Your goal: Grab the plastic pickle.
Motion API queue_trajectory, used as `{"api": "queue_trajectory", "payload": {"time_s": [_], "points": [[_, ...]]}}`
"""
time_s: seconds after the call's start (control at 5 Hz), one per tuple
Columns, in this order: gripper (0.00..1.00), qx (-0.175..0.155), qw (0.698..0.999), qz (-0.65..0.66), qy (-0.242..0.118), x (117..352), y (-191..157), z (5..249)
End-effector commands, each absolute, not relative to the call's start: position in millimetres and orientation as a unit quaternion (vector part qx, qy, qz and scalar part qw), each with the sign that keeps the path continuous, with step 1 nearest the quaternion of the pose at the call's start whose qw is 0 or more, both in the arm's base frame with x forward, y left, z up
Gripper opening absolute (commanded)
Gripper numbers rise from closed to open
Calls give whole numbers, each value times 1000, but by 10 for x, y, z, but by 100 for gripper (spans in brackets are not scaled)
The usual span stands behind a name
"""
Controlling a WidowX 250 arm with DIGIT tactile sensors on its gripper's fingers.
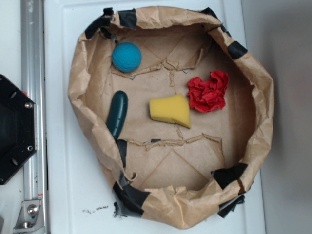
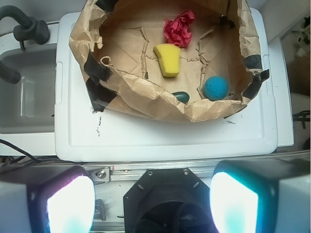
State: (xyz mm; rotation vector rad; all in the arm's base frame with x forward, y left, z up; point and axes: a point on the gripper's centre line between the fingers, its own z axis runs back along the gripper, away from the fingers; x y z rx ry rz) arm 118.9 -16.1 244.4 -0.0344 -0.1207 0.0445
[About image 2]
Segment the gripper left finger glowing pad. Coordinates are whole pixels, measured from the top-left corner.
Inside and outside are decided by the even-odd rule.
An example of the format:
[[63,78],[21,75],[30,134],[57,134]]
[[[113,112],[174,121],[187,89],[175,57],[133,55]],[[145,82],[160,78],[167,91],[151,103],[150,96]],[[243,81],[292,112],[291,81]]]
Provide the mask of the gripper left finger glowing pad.
[[2,233],[88,233],[95,188],[80,165],[2,166]]

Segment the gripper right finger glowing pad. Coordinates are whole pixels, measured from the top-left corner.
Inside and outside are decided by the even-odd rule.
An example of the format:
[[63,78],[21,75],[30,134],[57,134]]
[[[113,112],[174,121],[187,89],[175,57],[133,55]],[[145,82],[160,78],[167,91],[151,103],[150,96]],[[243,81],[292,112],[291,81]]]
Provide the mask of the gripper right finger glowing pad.
[[209,202],[221,233],[309,233],[311,163],[223,160],[214,169]]

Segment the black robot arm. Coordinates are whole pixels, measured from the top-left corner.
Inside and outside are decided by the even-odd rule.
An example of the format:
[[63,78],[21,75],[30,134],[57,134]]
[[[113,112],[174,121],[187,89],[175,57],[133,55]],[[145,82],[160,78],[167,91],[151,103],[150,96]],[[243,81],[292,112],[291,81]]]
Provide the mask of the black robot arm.
[[[219,162],[206,185],[188,168],[149,169],[123,196],[127,233],[308,233],[311,163]],[[88,233],[106,217],[80,165],[3,166],[3,233]]]

